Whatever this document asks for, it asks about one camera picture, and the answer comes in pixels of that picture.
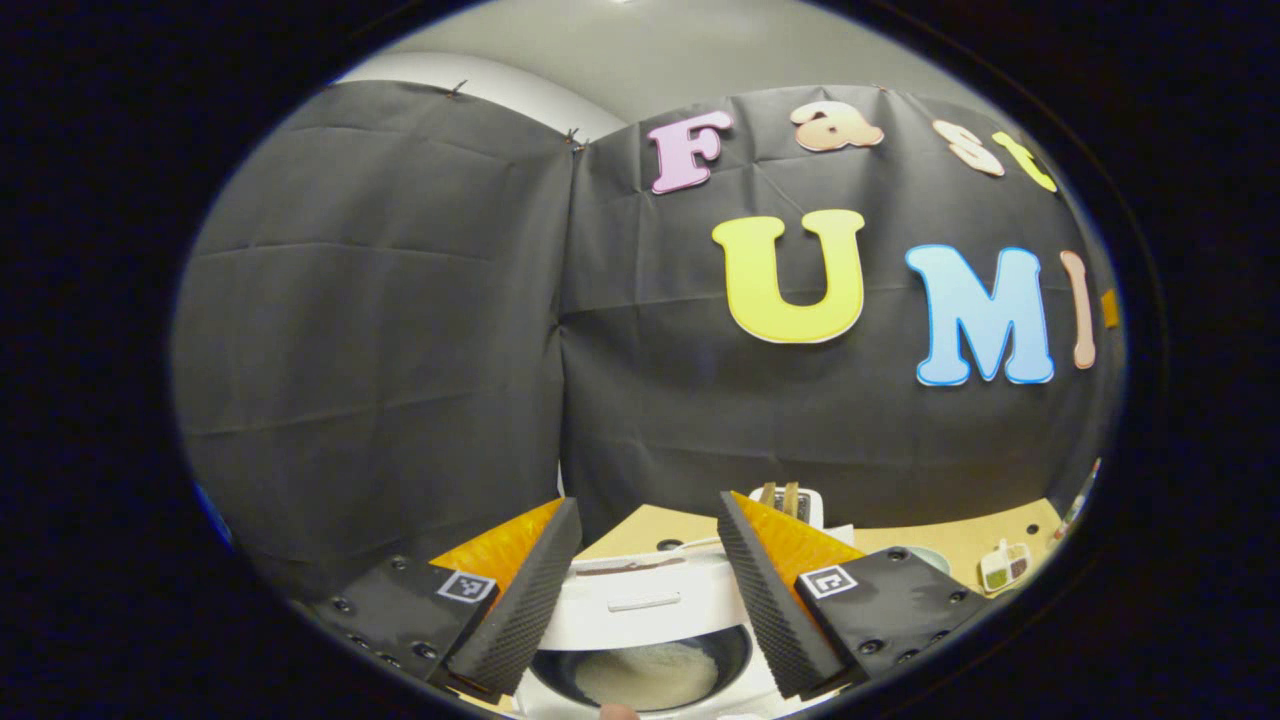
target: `black fabric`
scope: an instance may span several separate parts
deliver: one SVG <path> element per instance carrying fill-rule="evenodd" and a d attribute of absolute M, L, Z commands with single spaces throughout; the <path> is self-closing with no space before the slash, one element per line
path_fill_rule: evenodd
<path fill-rule="evenodd" d="M 824 99 L 886 140 L 804 150 L 790 111 Z M 710 179 L 655 196 L 646 133 L 716 109 L 735 127 Z M 1096 301 L 1097 365 L 1073 366 L 1057 254 L 1084 258 L 1094 297 L 1105 254 L 1062 193 L 986 140 L 1006 174 L 970 169 L 933 119 L 1030 146 L 970 110 L 869 87 L 724 97 L 580 152 L 465 95 L 330 87 L 244 163 L 193 250 L 173 352 L 196 475 L 238 542 L 285 565 L 406 538 L 451 547 L 553 497 L 557 459 L 588 543 L 639 503 L 713 515 L 717 492 L 768 480 L 799 480 L 828 524 L 860 527 L 1069 502 L 1124 348 Z M 820 209 L 867 220 L 861 316 L 819 345 L 749 336 L 712 228 L 781 218 L 780 286 L 809 304 L 826 281 L 800 218 Z M 904 256 L 923 243 L 955 246 L 988 290 L 1002 247 L 1037 255 L 1052 382 L 915 379 L 928 314 Z"/>

